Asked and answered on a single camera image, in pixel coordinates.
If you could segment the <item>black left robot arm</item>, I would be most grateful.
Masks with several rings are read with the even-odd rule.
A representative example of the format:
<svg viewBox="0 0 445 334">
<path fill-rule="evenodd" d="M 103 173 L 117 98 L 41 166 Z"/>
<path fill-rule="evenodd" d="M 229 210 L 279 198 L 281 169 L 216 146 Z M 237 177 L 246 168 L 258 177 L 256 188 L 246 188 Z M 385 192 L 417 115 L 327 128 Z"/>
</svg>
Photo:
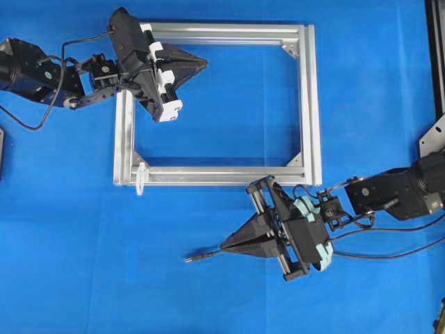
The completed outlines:
<svg viewBox="0 0 445 334">
<path fill-rule="evenodd" d="M 142 55 L 143 63 L 128 70 L 104 54 L 79 62 L 7 38 L 1 43 L 1 90 L 49 108 L 72 110 L 128 90 L 155 122 L 176 120 L 183 108 L 177 89 L 205 69 L 207 61 L 155 40 L 149 24 L 142 26 L 141 33 L 148 50 Z"/>
</svg>

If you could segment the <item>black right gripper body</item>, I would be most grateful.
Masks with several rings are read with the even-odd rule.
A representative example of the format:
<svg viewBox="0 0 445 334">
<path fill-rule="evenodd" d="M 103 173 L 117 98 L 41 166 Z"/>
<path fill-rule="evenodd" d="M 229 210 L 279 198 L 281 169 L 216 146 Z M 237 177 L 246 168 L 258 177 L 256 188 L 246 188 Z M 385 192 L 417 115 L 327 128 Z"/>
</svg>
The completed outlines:
<svg viewBox="0 0 445 334">
<path fill-rule="evenodd" d="M 251 182 L 246 193 L 252 199 L 258 226 L 264 231 L 267 240 L 273 241 L 266 249 L 279 261 L 283 278 L 294 280 L 307 275 L 310 269 L 303 261 L 289 227 L 291 220 L 296 217 L 291 208 L 292 198 L 272 175 Z"/>
</svg>

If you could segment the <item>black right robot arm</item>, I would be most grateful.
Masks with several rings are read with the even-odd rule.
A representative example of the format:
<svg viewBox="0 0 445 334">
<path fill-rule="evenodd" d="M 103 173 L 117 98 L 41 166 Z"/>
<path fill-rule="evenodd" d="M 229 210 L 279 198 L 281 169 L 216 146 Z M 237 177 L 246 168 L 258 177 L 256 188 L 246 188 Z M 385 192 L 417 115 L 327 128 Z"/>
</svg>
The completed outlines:
<svg viewBox="0 0 445 334">
<path fill-rule="evenodd" d="M 375 213 L 385 211 L 399 221 L 435 213 L 444 205 L 444 151 L 431 152 L 407 168 L 393 168 L 341 184 L 355 212 L 351 216 L 330 189 L 289 197 L 269 175 L 246 189 L 255 213 L 220 245 L 227 253 L 275 257 L 285 280 L 327 269 L 334 255 L 328 234 L 367 218 L 361 230 L 373 227 Z"/>
</svg>

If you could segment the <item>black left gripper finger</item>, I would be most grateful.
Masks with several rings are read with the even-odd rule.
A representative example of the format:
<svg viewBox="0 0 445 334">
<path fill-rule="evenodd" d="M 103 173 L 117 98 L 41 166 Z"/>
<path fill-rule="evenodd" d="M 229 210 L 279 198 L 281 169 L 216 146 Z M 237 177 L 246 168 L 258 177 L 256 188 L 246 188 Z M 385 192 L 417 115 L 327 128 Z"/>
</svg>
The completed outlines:
<svg viewBox="0 0 445 334">
<path fill-rule="evenodd" d="M 177 98 L 176 90 L 206 68 L 206 63 L 164 63 L 162 98 Z"/>
<path fill-rule="evenodd" d="M 161 58 L 170 62 L 187 62 L 194 66 L 207 66 L 208 62 L 204 58 L 200 58 L 194 54 L 188 53 L 174 45 L 162 43 L 163 47 Z"/>
</svg>

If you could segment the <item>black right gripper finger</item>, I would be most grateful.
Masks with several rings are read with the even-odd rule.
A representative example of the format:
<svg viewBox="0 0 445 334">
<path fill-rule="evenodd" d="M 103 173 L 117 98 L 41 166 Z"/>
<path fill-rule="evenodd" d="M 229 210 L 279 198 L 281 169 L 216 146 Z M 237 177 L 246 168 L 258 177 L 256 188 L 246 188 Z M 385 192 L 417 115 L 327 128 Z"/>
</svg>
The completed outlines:
<svg viewBox="0 0 445 334">
<path fill-rule="evenodd" d="M 221 248 L 278 248 L 271 213 L 254 214 L 220 245 Z"/>
<path fill-rule="evenodd" d="M 279 257 L 282 254 L 282 246 L 277 242 L 276 239 L 268 239 L 260 242 L 248 242 L 242 244 L 234 244 L 231 246 L 221 246 L 222 251 L 251 255 L 255 257 Z"/>
</svg>

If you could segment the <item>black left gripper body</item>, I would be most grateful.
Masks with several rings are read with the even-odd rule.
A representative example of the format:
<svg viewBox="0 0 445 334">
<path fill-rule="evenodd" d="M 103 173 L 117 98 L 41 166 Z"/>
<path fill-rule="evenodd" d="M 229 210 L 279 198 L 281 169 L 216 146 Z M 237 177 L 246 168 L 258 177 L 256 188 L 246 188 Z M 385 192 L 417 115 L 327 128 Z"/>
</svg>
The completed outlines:
<svg viewBox="0 0 445 334">
<path fill-rule="evenodd" d="M 174 121 L 183 104 L 173 88 L 176 75 L 163 64 L 167 61 L 170 50 L 167 45 L 155 40 L 151 24 L 141 24 L 140 27 L 148 44 L 148 54 L 145 63 L 136 70 L 134 76 L 133 82 L 143 91 L 138 101 L 155 122 Z"/>
</svg>

